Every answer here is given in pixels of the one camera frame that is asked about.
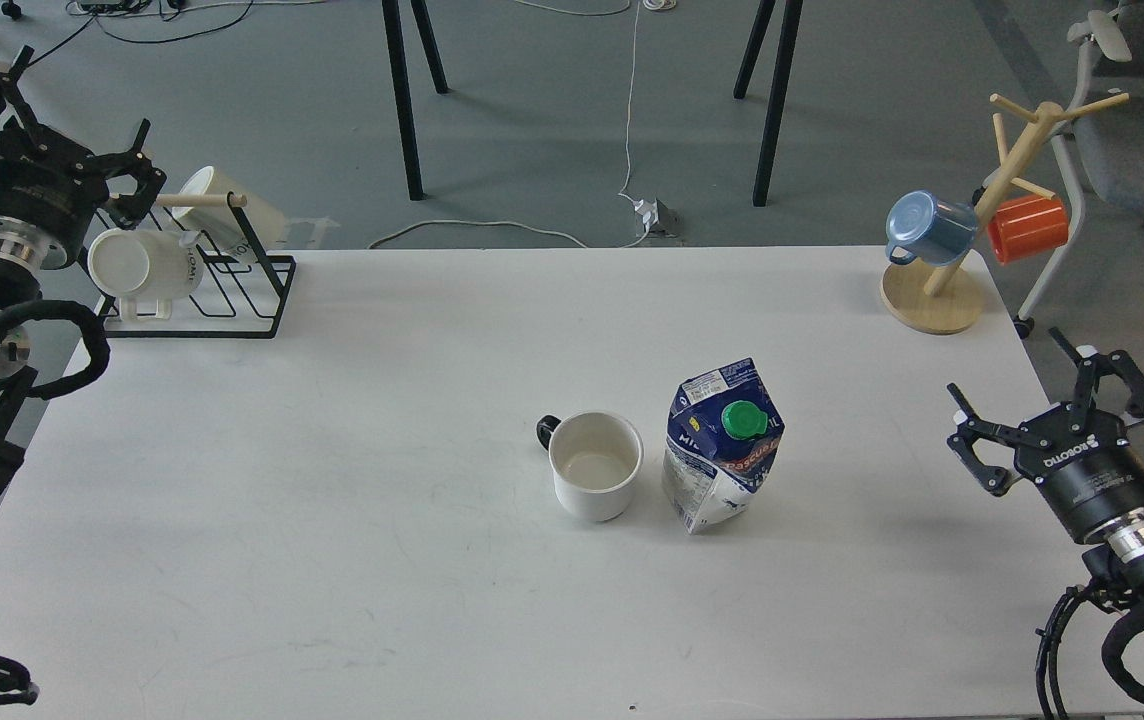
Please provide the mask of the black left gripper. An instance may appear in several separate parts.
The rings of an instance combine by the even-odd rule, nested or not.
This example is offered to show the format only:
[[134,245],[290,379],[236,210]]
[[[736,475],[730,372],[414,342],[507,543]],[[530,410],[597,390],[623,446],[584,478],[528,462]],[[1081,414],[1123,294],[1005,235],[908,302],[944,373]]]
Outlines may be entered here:
[[[43,268],[61,269],[77,260],[96,209],[105,209],[116,227],[134,229],[150,214],[168,177],[144,152],[150,119],[141,120],[127,150],[109,155],[92,156],[61,135],[38,140],[37,118],[18,86],[33,55],[25,45],[0,70],[0,113],[15,110],[3,129],[19,132],[0,135],[0,220],[27,227],[47,250]],[[79,171],[89,159],[92,173]],[[124,177],[133,182],[132,191],[112,193],[109,181]]]

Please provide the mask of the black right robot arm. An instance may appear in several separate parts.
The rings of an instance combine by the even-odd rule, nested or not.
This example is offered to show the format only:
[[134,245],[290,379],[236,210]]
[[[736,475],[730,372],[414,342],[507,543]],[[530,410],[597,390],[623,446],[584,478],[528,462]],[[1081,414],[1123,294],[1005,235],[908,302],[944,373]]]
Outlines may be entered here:
[[1066,719],[1058,650],[1085,603],[1117,615],[1102,641],[1102,665],[1144,706],[1144,459],[1128,436],[1144,425],[1144,374],[1122,348],[1072,345],[1060,329],[1049,329],[1049,337],[1077,369],[1070,398],[1010,427],[980,418],[948,383],[959,410],[947,446],[994,497],[1028,480],[1071,541],[1085,547],[1088,580],[1070,585],[1036,632],[1040,715]]

